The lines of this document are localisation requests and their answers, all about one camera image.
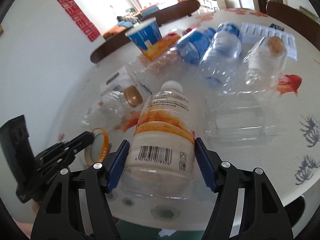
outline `brown chair back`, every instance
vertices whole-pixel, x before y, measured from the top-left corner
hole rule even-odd
[[[131,40],[125,36],[125,33],[129,29],[126,29],[116,36],[112,37],[110,40],[103,43],[99,48],[92,52],[90,60],[92,63],[99,63],[103,58],[110,55],[112,52],[121,48],[123,45],[129,43]]]
[[[158,26],[161,26],[162,24],[178,20],[182,17],[191,16],[191,14],[199,8],[200,3],[197,0],[186,0],[146,15],[142,20],[145,21],[156,17]]]
[[[269,2],[267,12],[271,17],[287,24],[320,51],[320,25],[300,11],[282,3]]]

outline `red object on shelf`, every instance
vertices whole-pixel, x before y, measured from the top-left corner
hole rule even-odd
[[[92,22],[90,22],[74,0],[57,1],[91,42],[95,41],[99,37],[100,33],[98,29]]]

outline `paper cup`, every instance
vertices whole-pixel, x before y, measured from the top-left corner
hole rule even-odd
[[[125,36],[136,44],[142,52],[146,51],[162,38],[155,17],[133,27],[125,33]]]

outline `gold bottle cap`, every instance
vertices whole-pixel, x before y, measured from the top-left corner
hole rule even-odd
[[[272,57],[280,57],[285,50],[283,41],[277,36],[269,38],[268,47]]]
[[[128,103],[133,108],[136,108],[143,103],[142,96],[135,86],[126,88],[123,93],[125,99],[127,99]]]

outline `bottle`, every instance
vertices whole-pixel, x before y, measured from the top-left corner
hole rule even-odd
[[[241,33],[233,23],[222,23],[212,44],[204,54],[196,77],[204,78],[212,86],[225,86],[232,82],[241,52]]]
[[[246,84],[255,90],[276,86],[286,59],[287,50],[280,38],[263,37],[244,58],[248,64]]]
[[[124,131],[126,118],[133,115],[134,109],[142,102],[141,94],[135,86],[130,86],[123,92],[107,92],[86,113],[82,121],[83,130],[91,131],[95,128],[102,128],[106,132],[113,129]]]
[[[175,81],[145,103],[122,174],[124,190],[154,197],[187,197],[193,178],[194,137],[189,101]]]
[[[176,44],[176,48],[183,58],[184,62],[198,65],[199,59],[209,48],[216,31],[214,28],[195,28]]]

